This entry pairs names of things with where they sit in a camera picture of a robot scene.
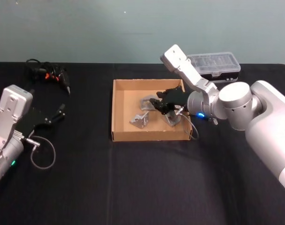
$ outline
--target blue led light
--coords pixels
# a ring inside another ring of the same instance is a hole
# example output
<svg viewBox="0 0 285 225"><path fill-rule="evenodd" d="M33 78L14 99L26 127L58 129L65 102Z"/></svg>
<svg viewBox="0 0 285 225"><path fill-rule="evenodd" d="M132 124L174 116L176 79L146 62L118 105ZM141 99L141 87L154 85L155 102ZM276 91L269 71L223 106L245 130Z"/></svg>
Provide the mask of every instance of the blue led light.
<svg viewBox="0 0 285 225"><path fill-rule="evenodd" d="M204 115L203 113L199 112L199 113L197 113L197 117L199 117L199 118L204 118L205 115Z"/></svg>

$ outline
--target power drill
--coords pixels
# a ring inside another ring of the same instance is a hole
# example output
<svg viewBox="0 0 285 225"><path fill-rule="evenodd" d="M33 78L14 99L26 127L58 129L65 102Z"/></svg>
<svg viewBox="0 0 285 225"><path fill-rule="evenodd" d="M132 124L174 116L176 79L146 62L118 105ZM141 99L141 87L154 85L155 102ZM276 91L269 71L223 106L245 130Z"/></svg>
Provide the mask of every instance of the power drill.
<svg viewBox="0 0 285 225"><path fill-rule="evenodd" d="M52 81L59 83L70 95L70 83L64 67L50 62L29 59L25 62L25 75L33 81Z"/></svg>

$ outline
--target silver metal part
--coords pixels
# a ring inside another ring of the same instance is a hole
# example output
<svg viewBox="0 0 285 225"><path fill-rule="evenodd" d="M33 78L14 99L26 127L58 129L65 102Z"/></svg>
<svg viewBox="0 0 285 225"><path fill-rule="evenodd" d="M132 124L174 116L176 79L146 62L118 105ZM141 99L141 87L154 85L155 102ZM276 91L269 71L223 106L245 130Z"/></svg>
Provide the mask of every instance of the silver metal part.
<svg viewBox="0 0 285 225"><path fill-rule="evenodd" d="M181 121L181 117L177 116L175 111L170 111L166 115L163 115L163 119L171 127L174 127Z"/></svg>
<svg viewBox="0 0 285 225"><path fill-rule="evenodd" d="M27 143L30 143L30 144L34 145L32 151L34 151L37 147L40 146L40 143L39 143L39 142L34 141L34 140L30 139L30 138L26 138L25 141L26 141Z"/></svg>
<svg viewBox="0 0 285 225"><path fill-rule="evenodd" d="M13 134L6 147L3 150L0 150L0 179L22 151L23 144L20 137Z"/></svg>
<svg viewBox="0 0 285 225"><path fill-rule="evenodd" d="M184 111L184 107L182 106L179 110L175 112L176 116L180 115Z"/></svg>
<svg viewBox="0 0 285 225"><path fill-rule="evenodd" d="M15 138L18 138L19 140L24 139L23 134L17 130L14 130L14 136L15 136Z"/></svg>
<svg viewBox="0 0 285 225"><path fill-rule="evenodd" d="M248 124L246 140L278 178L285 168L285 96L265 81L255 82L251 91L263 113Z"/></svg>
<svg viewBox="0 0 285 225"><path fill-rule="evenodd" d="M4 89L0 99L0 149L6 147L16 123L29 110L32 94L11 85Z"/></svg>
<svg viewBox="0 0 285 225"><path fill-rule="evenodd" d="M200 91L203 94L205 105L210 105L214 101L214 98L212 99L212 96L217 96L219 92L216 85L212 82L209 82L205 78L201 78L195 84L195 86L196 88L194 89L196 91Z"/></svg>
<svg viewBox="0 0 285 225"><path fill-rule="evenodd" d="M203 94L194 91L190 94L187 100L187 109L191 115L197 113L204 113L207 117L216 117L221 120L227 119L227 115L224 111L223 105L218 98L218 95L214 95L210 100L210 105L204 104Z"/></svg>
<svg viewBox="0 0 285 225"><path fill-rule="evenodd" d="M130 124L142 129L148 124L148 114L149 111L144 114L136 114L134 118L130 121Z"/></svg>
<svg viewBox="0 0 285 225"><path fill-rule="evenodd" d="M229 84L220 91L219 99L233 129L245 130L254 118L252 98L250 86L244 82Z"/></svg>
<svg viewBox="0 0 285 225"><path fill-rule="evenodd" d="M144 111L144 110L156 111L155 107L150 103L150 98L154 98L154 99L159 100L159 98L156 97L155 95L148 95L148 96L145 96L144 98L142 98L142 99L140 100L140 109L141 109L142 111Z"/></svg>
<svg viewBox="0 0 285 225"><path fill-rule="evenodd" d="M216 118L209 118L209 122L212 123L213 125L217 126L218 125L218 121Z"/></svg>

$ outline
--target gray cable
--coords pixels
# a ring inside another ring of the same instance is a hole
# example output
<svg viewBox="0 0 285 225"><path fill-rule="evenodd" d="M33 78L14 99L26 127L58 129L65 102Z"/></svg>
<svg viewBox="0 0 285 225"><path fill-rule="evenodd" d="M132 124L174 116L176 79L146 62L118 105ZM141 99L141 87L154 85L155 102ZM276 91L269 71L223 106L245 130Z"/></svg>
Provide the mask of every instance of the gray cable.
<svg viewBox="0 0 285 225"><path fill-rule="evenodd" d="M55 151L55 149L54 149L53 144L52 144L48 139L46 139L46 138L44 138L44 137L41 137L41 136L31 136L31 137L32 137L32 138L38 138L38 139L40 138L40 139L42 139L42 140L48 142L48 143L50 144L50 146L53 148L53 151L54 151L54 159L53 159L53 162L51 163L51 165L46 166L46 167L38 166L38 165L34 162L34 160L33 160L33 154L34 154L34 151L35 151L35 150L33 150L33 151L31 152L31 163L34 165L34 167L36 167L36 168L38 168L38 169L40 169L40 170L47 170L47 169L51 168L51 167L54 165L54 163L56 162L56 151Z"/></svg>
<svg viewBox="0 0 285 225"><path fill-rule="evenodd" d="M193 140L195 140L195 141L198 140L200 136L199 136L199 132L198 132L197 128L195 127L195 125L194 125L194 124L190 121L190 119L189 119L187 116L185 116L184 114L179 113L179 115L182 116L182 117L184 117L184 118L192 125L192 127L193 127L193 129L195 130L197 136L196 136L196 137L193 137L193 136L190 134L190 132L188 132L188 131L185 129L184 123L183 123L183 121L182 121L182 127L183 127L184 132L185 132L186 134L188 134L188 135L191 137L191 139L193 139Z"/></svg>

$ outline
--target plastic storage case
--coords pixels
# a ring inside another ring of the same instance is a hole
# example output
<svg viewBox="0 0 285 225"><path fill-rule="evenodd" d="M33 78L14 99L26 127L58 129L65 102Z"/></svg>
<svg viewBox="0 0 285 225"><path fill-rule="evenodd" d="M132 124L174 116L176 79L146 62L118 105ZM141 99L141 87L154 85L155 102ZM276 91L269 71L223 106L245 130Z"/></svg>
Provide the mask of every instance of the plastic storage case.
<svg viewBox="0 0 285 225"><path fill-rule="evenodd" d="M215 83L235 82L240 65L231 52L194 54L187 56L199 74Z"/></svg>

